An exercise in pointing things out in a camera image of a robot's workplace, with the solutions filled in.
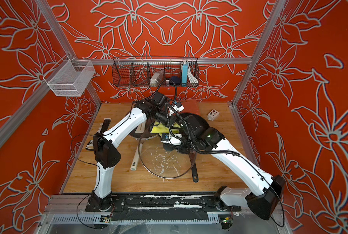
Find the glass lid with white handle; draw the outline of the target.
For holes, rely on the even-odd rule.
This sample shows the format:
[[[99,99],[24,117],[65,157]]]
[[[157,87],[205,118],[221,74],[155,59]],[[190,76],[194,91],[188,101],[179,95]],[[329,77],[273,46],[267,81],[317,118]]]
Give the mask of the glass lid with white handle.
[[[159,136],[157,133],[151,133],[151,124],[152,119],[148,118],[144,123],[140,124],[132,132],[130,132],[129,136],[137,140],[149,140]]]

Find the glass lid with black handle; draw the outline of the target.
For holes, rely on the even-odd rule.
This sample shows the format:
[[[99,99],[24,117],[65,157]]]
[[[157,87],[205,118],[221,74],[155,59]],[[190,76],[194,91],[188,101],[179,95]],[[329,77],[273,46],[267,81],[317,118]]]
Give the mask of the glass lid with black handle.
[[[193,182],[199,181],[196,152],[180,154],[172,146],[162,143],[161,136],[145,140],[139,156],[140,164],[152,175],[163,179],[175,179],[191,174]]]

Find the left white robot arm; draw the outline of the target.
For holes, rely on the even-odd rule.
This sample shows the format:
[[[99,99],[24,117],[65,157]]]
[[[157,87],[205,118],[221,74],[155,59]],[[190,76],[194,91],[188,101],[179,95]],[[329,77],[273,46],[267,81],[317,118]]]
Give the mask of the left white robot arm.
[[[169,99],[158,90],[148,98],[138,101],[128,114],[115,126],[104,133],[93,136],[95,161],[97,162],[97,180],[88,203],[93,209],[106,211],[112,206],[111,182],[115,166],[121,160],[117,150],[122,141],[140,124],[153,118],[167,124],[163,109]]]

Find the yellow microfiber cloth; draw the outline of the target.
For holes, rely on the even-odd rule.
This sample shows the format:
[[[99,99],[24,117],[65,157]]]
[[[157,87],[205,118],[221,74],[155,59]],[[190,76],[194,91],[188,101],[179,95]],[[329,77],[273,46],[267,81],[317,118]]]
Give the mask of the yellow microfiber cloth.
[[[173,134],[179,134],[181,129],[181,126],[178,125],[177,123],[174,123],[173,126],[171,127],[171,130],[173,132]],[[160,136],[162,135],[162,133],[170,133],[170,130],[168,127],[166,127],[165,125],[163,125],[162,123],[159,122],[155,122],[152,129],[150,130],[151,134],[159,134]]]

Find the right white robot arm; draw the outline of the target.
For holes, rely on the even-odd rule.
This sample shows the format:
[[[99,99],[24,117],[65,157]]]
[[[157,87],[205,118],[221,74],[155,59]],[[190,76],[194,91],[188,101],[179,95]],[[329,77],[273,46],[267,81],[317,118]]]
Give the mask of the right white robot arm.
[[[225,164],[248,186],[246,195],[223,186],[218,198],[226,206],[246,206],[256,216],[269,220],[281,205],[286,187],[282,176],[272,176],[262,170],[236,150],[230,141],[217,129],[210,127],[207,121],[195,114],[173,114],[158,120],[167,127],[162,133],[162,142],[178,152],[195,151],[202,155],[211,155]]]

